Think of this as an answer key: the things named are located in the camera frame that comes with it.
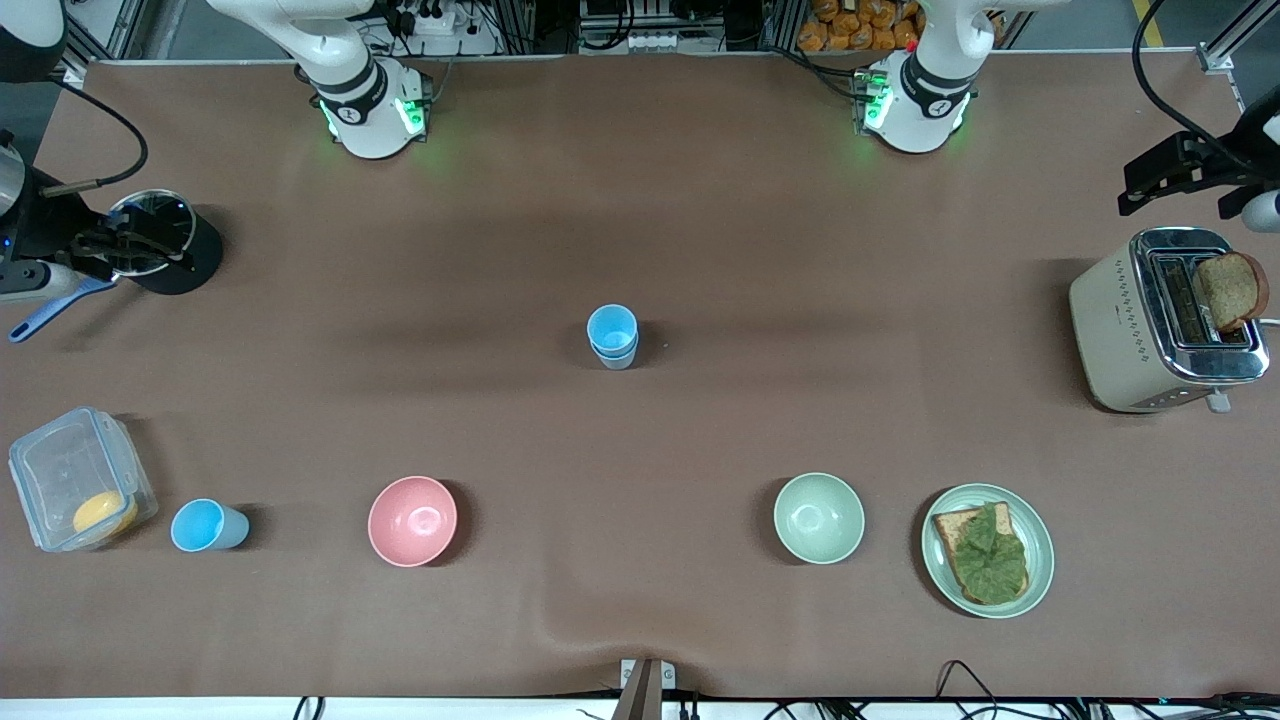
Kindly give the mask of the pink bowl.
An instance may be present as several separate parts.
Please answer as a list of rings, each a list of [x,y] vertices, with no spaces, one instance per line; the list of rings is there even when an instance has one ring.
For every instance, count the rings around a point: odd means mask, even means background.
[[[451,546],[460,521],[454,496],[430,477],[404,477],[384,488],[367,515],[375,553],[396,568],[419,568]]]

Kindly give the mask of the green bowl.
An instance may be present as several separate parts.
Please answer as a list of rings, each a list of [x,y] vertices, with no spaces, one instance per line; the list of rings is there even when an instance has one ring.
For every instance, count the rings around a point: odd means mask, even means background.
[[[797,560],[832,565],[852,556],[867,530],[859,493],[844,479],[810,471],[785,482],[772,511],[774,533]]]

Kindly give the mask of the yellow round food piece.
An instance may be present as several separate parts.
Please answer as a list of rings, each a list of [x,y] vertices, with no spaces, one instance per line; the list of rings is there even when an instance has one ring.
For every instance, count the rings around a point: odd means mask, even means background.
[[[104,491],[79,505],[73,516],[77,534],[101,532],[113,536],[132,525],[138,514],[138,503],[115,491]]]

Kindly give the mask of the clear plastic food container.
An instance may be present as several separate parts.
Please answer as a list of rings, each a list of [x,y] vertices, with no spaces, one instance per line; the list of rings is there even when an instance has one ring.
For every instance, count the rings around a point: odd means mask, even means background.
[[[45,552],[99,547],[157,511],[128,429],[95,407],[76,407],[19,438],[9,450],[8,465],[32,539]],[[104,491],[137,502],[134,523],[113,536],[92,530],[77,534],[72,524],[76,510]]]

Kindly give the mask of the white power strip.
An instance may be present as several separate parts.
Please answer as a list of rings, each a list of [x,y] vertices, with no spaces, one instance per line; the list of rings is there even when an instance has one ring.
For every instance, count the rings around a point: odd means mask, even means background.
[[[444,38],[465,24],[465,15],[453,0],[403,0],[390,9],[389,27],[404,38]]]

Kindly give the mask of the bag of orange snacks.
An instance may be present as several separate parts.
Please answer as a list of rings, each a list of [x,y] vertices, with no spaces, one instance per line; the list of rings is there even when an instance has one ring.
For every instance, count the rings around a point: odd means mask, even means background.
[[[925,20],[916,0],[808,0],[795,44],[804,53],[913,50]]]

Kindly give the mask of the metal table bracket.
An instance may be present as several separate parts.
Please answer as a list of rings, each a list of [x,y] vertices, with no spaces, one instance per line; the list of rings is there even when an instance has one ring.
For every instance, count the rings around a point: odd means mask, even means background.
[[[623,688],[611,720],[663,720],[664,692],[676,688],[675,665],[659,659],[622,662]]]

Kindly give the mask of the beige and steel toaster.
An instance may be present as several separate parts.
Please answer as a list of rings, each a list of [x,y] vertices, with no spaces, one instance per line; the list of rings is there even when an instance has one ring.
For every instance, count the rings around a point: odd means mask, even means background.
[[[1212,231],[1151,228],[1074,279],[1071,322],[1098,405],[1153,414],[1203,401],[1224,414],[1229,389],[1265,377],[1263,315],[1219,333],[1193,282],[1199,263],[1225,252],[1239,251]]]

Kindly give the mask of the green plate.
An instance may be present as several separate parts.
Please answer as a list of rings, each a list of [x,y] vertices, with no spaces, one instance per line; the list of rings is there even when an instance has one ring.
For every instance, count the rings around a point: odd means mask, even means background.
[[[945,552],[945,536],[934,523],[934,518],[945,512],[966,512],[988,502],[1007,506],[1009,525],[1027,548],[1025,589],[1007,603],[979,603],[963,596],[961,585],[955,579]],[[1041,603],[1053,579],[1053,543],[1041,515],[1021,497],[998,486],[970,483],[945,491],[929,507],[928,519],[922,525],[919,548],[923,566],[942,596],[977,618],[1021,616]]]

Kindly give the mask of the glass lid with blue knob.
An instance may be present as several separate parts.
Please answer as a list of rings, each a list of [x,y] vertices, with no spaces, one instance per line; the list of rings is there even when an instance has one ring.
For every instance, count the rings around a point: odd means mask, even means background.
[[[142,191],[123,199],[106,214],[106,227],[110,228],[134,227],[141,229],[147,225],[173,225],[188,231],[189,241],[184,252],[191,255],[189,272],[195,270],[189,246],[193,242],[196,220],[184,199],[165,190]]]

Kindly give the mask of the aluminium frame post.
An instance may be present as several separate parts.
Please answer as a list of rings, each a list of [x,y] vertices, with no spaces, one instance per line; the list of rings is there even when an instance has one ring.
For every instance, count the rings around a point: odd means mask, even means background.
[[[1245,5],[1207,44],[1198,44],[1196,55],[1201,69],[1207,76],[1221,76],[1234,70],[1233,54],[1276,15],[1280,15],[1280,0],[1247,0]]]

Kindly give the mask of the brown bread slice in toaster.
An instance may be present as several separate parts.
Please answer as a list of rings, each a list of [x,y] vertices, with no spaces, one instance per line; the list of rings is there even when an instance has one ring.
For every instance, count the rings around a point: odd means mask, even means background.
[[[1268,306],[1265,269],[1244,252],[1203,260],[1196,266],[1193,282],[1219,333],[1239,331],[1247,322],[1260,319]]]

